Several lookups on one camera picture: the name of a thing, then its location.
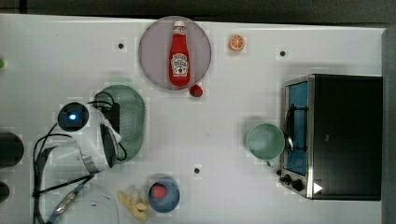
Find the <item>small red ball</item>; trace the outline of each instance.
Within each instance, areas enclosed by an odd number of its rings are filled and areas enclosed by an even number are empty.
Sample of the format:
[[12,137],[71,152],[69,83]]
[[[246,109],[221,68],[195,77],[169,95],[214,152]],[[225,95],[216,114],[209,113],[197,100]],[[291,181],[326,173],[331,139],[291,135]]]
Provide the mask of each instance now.
[[162,184],[155,184],[151,187],[151,197],[154,199],[162,199],[166,196],[168,191],[166,190],[166,187]]
[[204,94],[204,91],[202,90],[202,88],[198,85],[193,85],[190,88],[190,94],[193,97],[201,97]]

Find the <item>blue bowl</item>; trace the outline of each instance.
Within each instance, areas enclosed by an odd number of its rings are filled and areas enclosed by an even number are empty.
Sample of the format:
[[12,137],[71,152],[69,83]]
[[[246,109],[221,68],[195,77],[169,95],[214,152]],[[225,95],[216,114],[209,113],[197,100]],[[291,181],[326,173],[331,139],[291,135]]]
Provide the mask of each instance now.
[[[166,187],[167,194],[161,199],[155,199],[151,196],[151,188],[155,184],[161,184]],[[177,183],[173,179],[162,179],[154,183],[148,190],[148,203],[155,211],[159,213],[168,213],[174,210],[180,201],[180,192]]]

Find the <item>toaster oven window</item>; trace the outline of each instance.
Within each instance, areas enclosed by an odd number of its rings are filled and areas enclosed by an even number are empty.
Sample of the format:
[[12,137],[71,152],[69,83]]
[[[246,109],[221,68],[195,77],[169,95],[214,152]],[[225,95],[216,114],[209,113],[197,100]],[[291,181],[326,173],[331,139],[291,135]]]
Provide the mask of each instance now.
[[[290,86],[289,109],[308,107],[308,83],[302,82]],[[300,175],[306,174],[306,113],[307,110],[297,109],[293,113],[293,149],[287,155],[286,168]]]

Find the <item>toaster oven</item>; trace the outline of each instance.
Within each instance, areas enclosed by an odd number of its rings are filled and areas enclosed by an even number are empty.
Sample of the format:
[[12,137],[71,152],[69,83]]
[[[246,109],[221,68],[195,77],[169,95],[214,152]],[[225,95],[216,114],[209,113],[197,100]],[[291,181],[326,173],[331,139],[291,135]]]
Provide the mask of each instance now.
[[281,184],[307,199],[379,201],[382,77],[315,74],[284,93]]

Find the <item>mint green mug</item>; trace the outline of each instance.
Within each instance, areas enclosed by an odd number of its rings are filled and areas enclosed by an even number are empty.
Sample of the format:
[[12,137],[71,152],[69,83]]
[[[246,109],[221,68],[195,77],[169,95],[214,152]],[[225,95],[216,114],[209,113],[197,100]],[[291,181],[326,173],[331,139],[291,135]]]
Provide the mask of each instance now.
[[245,146],[257,158],[274,167],[275,159],[285,148],[285,136],[275,125],[262,123],[252,128],[245,136]]

